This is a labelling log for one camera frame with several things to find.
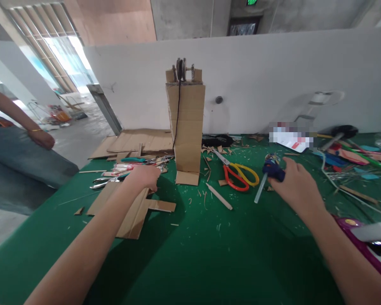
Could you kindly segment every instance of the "red and yellow scissors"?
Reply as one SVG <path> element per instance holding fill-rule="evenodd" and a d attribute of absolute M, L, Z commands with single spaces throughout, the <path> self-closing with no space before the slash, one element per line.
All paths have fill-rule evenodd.
<path fill-rule="evenodd" d="M 248 191 L 250 186 L 256 186 L 260 183 L 260 178 L 258 178 L 258 175 L 255 171 L 253 171 L 251 168 L 246 167 L 241 164 L 236 164 L 236 163 L 230 163 L 226 158 L 224 158 L 217 150 L 213 149 L 217 157 L 223 162 L 223 169 L 224 169 L 224 176 L 226 177 L 227 183 L 234 188 L 236 191 Z M 230 166 L 234 167 L 238 174 L 233 172 L 230 169 Z M 241 171 L 241 169 L 245 169 L 246 171 L 250 172 L 253 174 L 255 178 L 255 182 L 251 182 L 250 180 L 247 179 L 246 175 Z M 234 185 L 230 179 L 229 179 L 229 173 L 232 174 L 236 179 L 241 181 L 242 184 L 244 184 L 244 187 L 239 187 Z"/>

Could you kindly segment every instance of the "black string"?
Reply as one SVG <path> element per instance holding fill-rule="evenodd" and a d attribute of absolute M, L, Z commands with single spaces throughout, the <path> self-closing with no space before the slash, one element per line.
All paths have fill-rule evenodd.
<path fill-rule="evenodd" d="M 177 133 L 178 133 L 178 121 L 179 121 L 179 103 L 181 102 L 181 79 L 179 79 L 179 98 L 178 98 L 178 114 L 177 114 L 177 125 L 175 127 L 175 138 L 174 138 L 174 143 L 172 144 L 172 150 L 174 149 L 175 146 L 175 141 L 177 139 Z"/>

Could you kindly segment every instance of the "flattened cardboard box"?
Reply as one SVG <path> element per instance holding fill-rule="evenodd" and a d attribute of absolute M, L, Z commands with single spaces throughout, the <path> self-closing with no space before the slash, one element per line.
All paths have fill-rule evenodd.
<path fill-rule="evenodd" d="M 116 141 L 116 139 L 116 136 L 106 137 L 88 159 L 104 158 L 116 155 L 114 152 L 107 151 L 107 149 L 114 143 L 114 141 Z"/>
<path fill-rule="evenodd" d="M 176 184 L 198 185 L 205 86 L 191 83 L 181 85 L 179 115 L 179 85 L 167 83 L 166 93 L 168 96 L 168 109 L 173 140 L 175 139 L 175 131 L 177 129 L 174 146 L 175 162 L 178 172 Z"/>
<path fill-rule="evenodd" d="M 107 183 L 105 188 L 100 192 L 95 201 L 93 201 L 86 214 L 96 215 L 96 213 L 102 209 L 106 201 L 109 199 L 109 197 L 113 194 L 113 192 L 119 185 L 119 182 Z M 133 204 L 127 212 L 126 217 L 121 223 L 116 237 L 138 239 L 140 237 L 141 229 L 143 227 L 148 209 L 163 212 L 175 211 L 175 203 L 166 202 L 162 200 L 147 199 L 146 197 L 148 195 L 148 192 L 149 189 L 144 189 L 134 200 Z"/>
<path fill-rule="evenodd" d="M 140 143 L 144 153 L 172 154 L 173 152 L 171 132 L 158 129 L 123 130 L 107 151 L 109 153 L 136 152 Z"/>

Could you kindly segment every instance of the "green cutting mat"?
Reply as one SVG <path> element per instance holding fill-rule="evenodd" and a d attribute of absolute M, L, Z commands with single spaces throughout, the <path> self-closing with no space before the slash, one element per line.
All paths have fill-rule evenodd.
<path fill-rule="evenodd" d="M 371 134 L 354 140 L 367 145 L 374 142 Z M 260 178 L 267 153 L 282 156 L 290 152 L 266 140 L 257 143 L 244 138 L 243 142 L 250 147 L 237 149 L 226 158 L 251 167 Z M 85 304 L 343 304 L 299 217 L 275 192 L 263 192 L 255 204 L 258 187 L 247 193 L 220 187 L 217 180 L 224 179 L 222 163 L 216 156 L 210 157 L 209 183 L 234 209 L 229 211 L 211 196 L 205 185 L 207 175 L 200 176 L 199 186 L 175 185 L 175 162 L 170 162 L 153 198 L 175 202 L 175 212 L 149 211 L 139 240 L 114 241 Z M 319 173 L 317 156 L 305 153 L 292 158 L 313 174 L 331 213 L 364 222 L 381 221 L 381 215 L 368 207 L 345 195 L 333 195 L 333 187 Z M 93 160 L 83 170 L 110 169 L 112 165 Z M 202 159 L 201 172 L 205 167 Z M 99 176 L 77 174 L 0 246 L 0 304 L 22 304 L 85 227 L 84 221 L 91 220 L 73 213 L 82 206 L 87 211 L 96 193 L 62 203 L 92 194 L 89 186 Z M 348 187 L 381 200 L 381 186 L 375 183 L 357 182 Z M 198 190 L 207 191 L 206 208 Z"/>

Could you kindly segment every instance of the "hand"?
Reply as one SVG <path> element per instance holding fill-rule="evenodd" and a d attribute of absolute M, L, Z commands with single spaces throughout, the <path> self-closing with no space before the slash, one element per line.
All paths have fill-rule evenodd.
<path fill-rule="evenodd" d="M 283 158 L 287 163 L 285 179 L 279 182 L 269 178 L 273 189 L 285 200 L 302 218 L 312 217 L 318 212 L 327 212 L 318 186 L 311 174 L 302 164 L 297 164 L 290 158 Z"/>
<path fill-rule="evenodd" d="M 153 165 L 135 166 L 131 173 L 124 180 L 124 183 L 130 181 L 141 189 L 149 188 L 157 191 L 157 179 L 161 174 L 161 170 Z"/>
<path fill-rule="evenodd" d="M 43 130 L 29 131 L 28 135 L 35 143 L 47 150 L 51 150 L 55 145 L 55 139 Z"/>

